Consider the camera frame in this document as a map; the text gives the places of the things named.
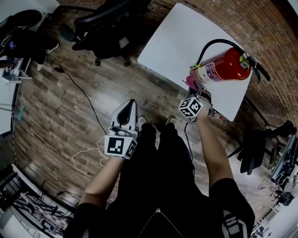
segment red fire extinguisher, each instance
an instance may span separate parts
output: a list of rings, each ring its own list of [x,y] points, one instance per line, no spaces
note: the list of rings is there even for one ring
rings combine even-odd
[[[206,49],[215,43],[225,43],[233,47],[201,62]],[[190,68],[190,76],[187,78],[186,84],[192,87],[194,80],[201,84],[225,80],[245,80],[252,70],[256,73],[258,81],[261,79],[259,71],[268,81],[271,80],[265,69],[238,45],[224,39],[212,40],[205,45],[197,63]]]

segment black cable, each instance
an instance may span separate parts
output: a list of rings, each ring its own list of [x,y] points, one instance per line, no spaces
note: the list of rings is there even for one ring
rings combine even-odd
[[[75,209],[75,208],[77,207],[78,204],[79,204],[79,203],[75,204],[75,205],[72,207],[72,209]],[[70,211],[70,210],[68,210],[66,213],[64,213],[64,214],[62,215],[62,217],[64,217],[64,218],[67,219],[67,217],[65,217],[65,215],[66,215],[67,213],[69,213],[69,212],[71,212],[70,215],[69,215],[69,216],[71,216],[71,214],[72,214],[73,212]]]
[[[97,122],[98,122],[99,125],[101,126],[102,130],[104,131],[104,133],[107,134],[106,130],[102,127],[102,124],[100,123],[100,121],[99,121],[99,119],[98,119],[98,117],[97,117],[97,114],[96,114],[96,112],[95,112],[95,109],[94,109],[94,107],[93,107],[93,105],[92,105],[92,103],[91,103],[89,97],[88,97],[88,96],[86,95],[86,93],[84,92],[84,90],[82,90],[81,87],[78,86],[78,85],[74,82],[74,80],[71,78],[71,76],[70,76],[68,73],[66,73],[66,72],[63,70],[63,68],[53,67],[53,66],[50,66],[50,65],[47,65],[47,64],[44,64],[44,65],[46,65],[46,66],[48,66],[48,67],[50,67],[50,68],[53,68],[55,71],[57,71],[57,72],[59,72],[59,73],[64,73],[64,74],[66,74],[66,75],[70,78],[70,80],[74,83],[74,85],[76,85],[76,86],[83,92],[83,94],[85,95],[85,97],[88,99],[90,106],[92,107],[92,110],[93,110],[93,112],[94,112],[94,114],[95,114],[95,116],[96,116],[96,120],[97,120]]]
[[[86,93],[84,92],[84,90],[82,90],[82,89],[80,88],[80,86],[78,86],[78,85],[73,81],[73,79],[70,77],[70,75],[69,75],[68,73],[66,73],[66,72],[64,72],[64,73],[71,79],[71,81],[74,83],[74,85],[76,85],[76,86],[83,92],[83,94],[86,96],[86,98],[88,99],[88,101],[89,101],[89,103],[90,103],[90,106],[92,107],[92,110],[93,110],[93,112],[94,112],[94,114],[95,114],[95,116],[96,116],[96,120],[98,121],[98,123],[99,123],[99,125],[101,126],[102,130],[104,131],[104,133],[107,134],[107,132],[106,132],[105,129],[102,127],[102,124],[100,123],[100,121],[99,121],[99,119],[98,119],[98,117],[97,117],[97,114],[96,114],[96,112],[95,112],[95,110],[94,110],[94,107],[92,106],[92,103],[91,103],[89,97],[86,95]]]
[[[50,208],[50,205],[52,204],[52,202],[53,202],[54,200],[52,199],[52,201],[50,202],[50,204],[49,205],[47,205],[44,209],[43,209],[43,212],[42,212],[42,214],[41,214],[41,216],[43,215],[43,213],[46,211],[46,209],[49,207]]]
[[[189,123],[192,123],[192,122],[195,122],[195,121],[196,121],[196,119],[195,119],[195,120],[192,120],[192,121],[189,121],[189,122],[186,122],[186,124],[185,124],[185,128],[184,128],[184,134],[185,134],[185,137],[186,137],[186,140],[187,140],[188,148],[189,148],[189,150],[190,150],[190,158],[191,158],[191,161],[193,161],[193,155],[192,155],[192,151],[191,151],[191,148],[190,148],[190,142],[189,142],[189,139],[188,139],[188,136],[187,136],[187,133],[186,133],[186,128],[187,128],[187,125],[188,125]]]
[[[192,155],[192,151],[191,151],[191,148],[190,148],[190,141],[189,141],[187,133],[186,133],[186,128],[187,128],[187,125],[189,123],[192,123],[192,122],[195,122],[195,121],[196,121],[196,118],[192,121],[186,122],[185,128],[184,128],[184,134],[185,134],[185,137],[186,137],[186,140],[187,140],[187,145],[188,145],[188,148],[189,148],[189,151],[190,151],[190,159],[191,159],[192,166],[193,166],[192,167],[192,172],[193,172],[194,179],[195,179],[195,166],[193,165],[193,155]]]

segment fire extinguisher hose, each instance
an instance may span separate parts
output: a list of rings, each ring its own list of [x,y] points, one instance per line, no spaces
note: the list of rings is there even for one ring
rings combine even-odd
[[[203,56],[204,56],[204,54],[205,54],[205,51],[206,51],[211,45],[213,45],[213,44],[215,44],[215,43],[224,43],[224,44],[228,44],[228,45],[230,45],[230,46],[233,46],[233,47],[234,47],[234,48],[235,48],[241,55],[244,55],[244,58],[246,58],[246,59],[248,60],[250,66],[251,66],[251,68],[252,68],[252,70],[253,70],[253,71],[255,72],[255,74],[257,75],[257,79],[258,79],[259,82],[260,82],[260,80],[261,80],[261,76],[260,76],[259,71],[262,73],[262,75],[264,75],[264,77],[265,77],[268,81],[271,80],[271,78],[270,78],[269,74],[267,73],[267,71],[266,71],[266,70],[265,70],[265,69],[264,69],[258,62],[256,62],[251,56],[248,56],[248,54],[247,54],[243,49],[241,49],[237,44],[235,44],[235,43],[232,42],[232,41],[225,40],[225,39],[215,39],[215,40],[212,40],[212,41],[208,42],[208,43],[204,46],[204,48],[203,48],[203,50],[202,50],[202,52],[201,52],[201,54],[200,54],[200,57],[199,57],[198,61],[197,61],[196,64],[193,65],[190,69],[196,69],[196,68],[198,68],[198,67],[200,66],[200,63],[201,63],[201,60],[202,60],[202,58],[203,58]]]

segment cable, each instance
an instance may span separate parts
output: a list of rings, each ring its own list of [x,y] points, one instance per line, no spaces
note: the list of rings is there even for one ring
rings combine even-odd
[[[101,126],[101,128],[102,128],[102,130],[104,131],[105,135],[107,135],[106,130],[103,128],[102,124],[100,123],[100,121],[99,121],[99,119],[98,119],[98,117],[97,117],[97,114],[96,114],[96,112],[95,112],[95,109],[94,109],[94,107],[93,107],[93,105],[92,105],[92,103],[91,103],[89,97],[88,97],[87,94],[84,92],[84,90],[82,90],[81,87],[78,86],[78,85],[74,82],[74,80],[71,78],[71,76],[70,76],[68,73],[66,73],[66,72],[63,70],[62,67],[61,67],[61,68],[58,68],[58,67],[53,67],[53,66],[50,66],[50,65],[47,65],[47,64],[44,64],[44,65],[45,65],[45,66],[48,66],[48,67],[50,67],[50,68],[53,68],[55,71],[57,71],[57,72],[59,72],[59,73],[64,73],[64,74],[66,74],[66,75],[70,78],[70,80],[74,83],[74,85],[76,85],[76,86],[83,92],[83,94],[85,95],[85,97],[86,97],[86,98],[88,99],[88,101],[89,101],[89,104],[90,104],[90,106],[91,106],[91,108],[92,108],[92,110],[93,110],[93,112],[94,112],[94,114],[95,114],[95,117],[96,117],[97,122],[98,122],[99,125]],[[100,149],[104,148],[104,145],[98,146],[98,143],[99,143],[103,138],[104,138],[104,137],[102,137],[100,140],[97,141],[97,143],[96,143],[97,147],[93,147],[93,148],[90,148],[90,149],[85,150],[85,151],[79,151],[79,152],[77,152],[74,156],[78,155],[78,154],[81,153],[81,152],[87,152],[87,151],[90,151],[90,150],[98,149],[100,155],[102,156],[102,159],[101,159],[99,162],[100,162],[101,166],[103,166],[103,165],[102,165],[102,160],[103,160],[103,159],[109,159],[109,157],[107,157],[105,154],[103,154],[103,153],[101,152],[101,150],[100,150]],[[89,177],[94,177],[94,175],[88,175],[88,174],[86,174],[84,171],[78,169],[78,167],[75,165],[74,156],[73,156],[71,159],[73,160],[73,163],[74,163],[75,168],[76,168],[78,171],[84,173],[85,175],[87,175],[87,176],[89,176]]]
[[[257,188],[259,189],[259,190],[262,190],[262,188],[263,188],[263,182],[265,181],[265,179],[268,177],[268,175],[266,175],[266,177],[263,179],[263,181],[257,186]]]
[[[66,215],[67,213],[69,213],[69,212],[70,212],[70,210],[68,210],[66,213],[64,213],[64,214],[62,215],[62,217],[66,218],[65,215]]]
[[[185,134],[185,137],[186,137],[186,140],[187,140],[187,145],[188,145],[188,148],[190,150],[190,159],[191,159],[191,162],[192,162],[192,173],[193,173],[193,176],[194,176],[194,179],[195,179],[195,166],[193,165],[193,155],[192,155],[192,151],[191,151],[191,148],[190,148],[190,141],[188,139],[188,136],[187,136],[187,133],[186,133],[186,128],[187,128],[187,125],[189,123],[192,123],[192,122],[195,122],[196,121],[196,118],[194,118],[193,120],[189,121],[189,122],[186,122],[185,124],[185,128],[184,128],[184,134]]]
[[[50,207],[50,205],[52,204],[53,201],[54,201],[54,200],[52,199],[52,201],[50,202],[50,204],[47,205],[47,206],[43,209],[43,212],[42,212],[41,216],[42,216],[43,213],[46,211],[46,209],[47,209],[48,207]]]
[[[61,68],[58,68],[58,67],[53,67],[53,66],[50,66],[50,65],[47,65],[47,64],[43,64],[43,65],[48,66],[48,67],[50,67],[50,68],[53,68],[55,71],[57,71],[57,72],[59,72],[59,73],[64,73],[64,74],[66,74],[66,75],[70,78],[70,80],[74,83],[74,85],[76,85],[76,86],[83,92],[83,94],[85,95],[85,97],[88,99],[90,106],[92,107],[92,110],[93,110],[93,112],[94,112],[94,114],[95,114],[95,117],[96,117],[97,122],[98,122],[99,125],[101,126],[102,130],[104,131],[104,133],[107,134],[106,130],[102,127],[102,124],[100,123],[100,121],[99,121],[99,119],[98,119],[98,117],[97,117],[97,114],[96,114],[96,112],[95,112],[95,109],[94,109],[94,107],[93,107],[93,105],[92,105],[92,103],[91,103],[89,97],[88,97],[87,94],[84,92],[84,90],[82,90],[82,88],[81,88],[80,86],[78,86],[78,85],[74,82],[74,80],[71,78],[71,76],[70,76],[68,73],[66,73],[66,72],[63,70],[62,67],[61,67]]]
[[[190,158],[191,158],[191,161],[193,161],[193,155],[192,155],[192,151],[191,151],[191,148],[190,148],[190,141],[189,141],[188,136],[187,136],[187,133],[186,133],[186,128],[187,128],[187,125],[188,125],[189,123],[192,123],[192,122],[195,122],[195,121],[196,121],[196,118],[193,119],[192,121],[186,122],[186,124],[185,124],[185,128],[184,128],[184,134],[185,134],[185,137],[186,137],[186,140],[187,140],[188,148],[189,148],[189,150],[190,150]]]
[[[90,149],[85,150],[85,151],[79,151],[79,152],[77,152],[74,156],[78,155],[78,154],[81,153],[81,152],[87,152],[87,151],[91,151],[91,150],[94,150],[94,149],[98,149],[100,155],[102,156],[102,159],[101,159],[99,162],[100,162],[101,166],[103,166],[103,165],[102,165],[102,160],[103,160],[103,159],[109,159],[109,157],[106,156],[105,154],[103,154],[103,153],[101,152],[101,150],[100,150],[100,149],[104,148],[104,145],[98,146],[98,143],[99,143],[103,138],[104,138],[104,137],[102,137],[101,139],[99,139],[99,140],[97,141],[97,143],[96,143],[97,147],[93,147],[93,148],[90,148]],[[78,169],[78,167],[75,165],[74,156],[71,157],[71,159],[73,160],[73,163],[74,163],[75,168],[76,168],[78,171],[84,173],[85,175],[87,175],[87,176],[89,176],[89,177],[94,177],[94,175],[86,174],[84,171]]]

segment black office chair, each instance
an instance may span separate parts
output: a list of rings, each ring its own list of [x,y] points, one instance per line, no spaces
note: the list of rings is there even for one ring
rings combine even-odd
[[[140,16],[151,0],[106,0],[95,13],[74,21],[75,32],[63,23],[60,34],[68,41],[74,41],[73,50],[91,50],[97,57],[96,65],[102,59],[125,57],[129,46],[139,33]]]
[[[278,153],[278,148],[274,148],[271,151],[266,149],[267,139],[273,139],[277,136],[286,138],[290,134],[294,135],[296,132],[297,128],[290,121],[286,121],[273,131],[271,129],[266,131],[247,130],[244,132],[243,142],[228,157],[230,158],[239,153],[238,160],[241,161],[240,172],[247,172],[248,175],[251,175],[253,169],[261,166],[264,153],[270,155],[270,163],[273,162],[275,155]]]
[[[281,203],[284,206],[288,206],[291,204],[292,200],[295,198],[290,192],[283,192],[280,190],[276,190],[275,193],[277,194],[277,196],[274,198],[273,202],[276,199],[278,199],[276,205]]]
[[[4,50],[13,48],[11,38],[16,31],[21,31],[35,26],[42,19],[42,15],[36,10],[26,10],[7,17],[0,23],[0,56]]]

